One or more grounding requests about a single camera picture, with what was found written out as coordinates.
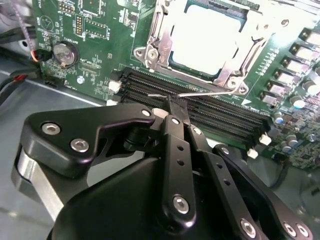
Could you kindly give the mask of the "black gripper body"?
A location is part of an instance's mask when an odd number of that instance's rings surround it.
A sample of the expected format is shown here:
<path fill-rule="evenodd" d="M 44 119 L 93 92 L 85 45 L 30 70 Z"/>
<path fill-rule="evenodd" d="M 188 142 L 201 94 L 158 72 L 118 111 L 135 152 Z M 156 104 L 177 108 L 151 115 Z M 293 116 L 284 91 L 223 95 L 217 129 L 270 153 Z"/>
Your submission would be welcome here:
<path fill-rule="evenodd" d="M 233 240 L 209 178 L 193 175 L 196 221 L 174 234 L 159 220 L 161 164 L 140 160 L 74 196 L 60 211 L 53 240 Z"/>

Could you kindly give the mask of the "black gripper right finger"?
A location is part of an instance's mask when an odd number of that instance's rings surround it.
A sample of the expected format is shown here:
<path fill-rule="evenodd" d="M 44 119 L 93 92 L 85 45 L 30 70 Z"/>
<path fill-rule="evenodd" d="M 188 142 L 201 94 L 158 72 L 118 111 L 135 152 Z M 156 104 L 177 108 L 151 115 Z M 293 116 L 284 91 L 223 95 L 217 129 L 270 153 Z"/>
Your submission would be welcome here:
<path fill-rule="evenodd" d="M 204 163 L 223 205 L 235 240 L 311 240 L 311 230 L 237 156 L 232 148 L 210 148 L 204 134 L 191 125 L 187 103 L 178 112 L 191 146 Z"/>

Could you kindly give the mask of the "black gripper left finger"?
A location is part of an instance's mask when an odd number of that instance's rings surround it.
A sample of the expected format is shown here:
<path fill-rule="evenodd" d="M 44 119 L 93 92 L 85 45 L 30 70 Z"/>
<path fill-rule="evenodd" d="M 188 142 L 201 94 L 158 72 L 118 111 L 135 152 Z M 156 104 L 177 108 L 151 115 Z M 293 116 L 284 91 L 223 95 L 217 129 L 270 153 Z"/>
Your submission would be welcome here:
<path fill-rule="evenodd" d="M 14 169 L 55 223 L 77 194 L 138 161 L 156 159 L 160 223 L 192 228 L 197 219 L 192 144 L 180 100 L 169 96 L 154 109 L 124 103 L 31 114 L 23 124 Z"/>

